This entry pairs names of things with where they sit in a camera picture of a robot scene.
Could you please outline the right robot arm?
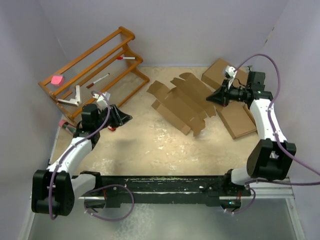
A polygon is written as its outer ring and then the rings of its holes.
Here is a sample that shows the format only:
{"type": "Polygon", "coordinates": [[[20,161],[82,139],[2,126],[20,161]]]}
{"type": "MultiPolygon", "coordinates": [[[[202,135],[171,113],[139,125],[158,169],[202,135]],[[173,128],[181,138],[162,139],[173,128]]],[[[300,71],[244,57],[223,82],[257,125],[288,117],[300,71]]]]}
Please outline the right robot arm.
{"type": "Polygon", "coordinates": [[[223,71],[225,79],[221,86],[207,101],[227,107],[230,101],[245,103],[251,112],[259,137],[259,142],[249,155],[246,166],[229,170],[230,179],[222,183],[222,190],[228,196],[235,195],[240,185],[254,179],[267,181],[283,180],[286,178],[292,164],[292,157],[284,151],[295,155],[295,144],[289,143],[279,129],[277,120],[270,123],[269,116],[274,117],[273,95],[265,90],[265,73],[251,71],[245,86],[235,87],[236,70],[227,66],[223,71]]]}

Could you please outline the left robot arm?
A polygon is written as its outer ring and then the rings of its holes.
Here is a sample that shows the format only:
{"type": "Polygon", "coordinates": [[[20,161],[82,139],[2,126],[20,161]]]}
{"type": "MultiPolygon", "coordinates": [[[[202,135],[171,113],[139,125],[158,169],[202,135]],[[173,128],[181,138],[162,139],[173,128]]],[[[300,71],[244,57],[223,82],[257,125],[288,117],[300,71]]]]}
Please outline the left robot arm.
{"type": "Polygon", "coordinates": [[[77,124],[67,149],[45,170],[34,173],[31,210],[34,213],[48,214],[54,220],[57,216],[68,216],[75,200],[84,194],[101,194],[103,184],[100,173],[89,171],[74,176],[75,170],[97,145],[101,130],[121,127],[132,118],[114,104],[103,110],[94,103],[83,106],[81,121],[77,124]]]}

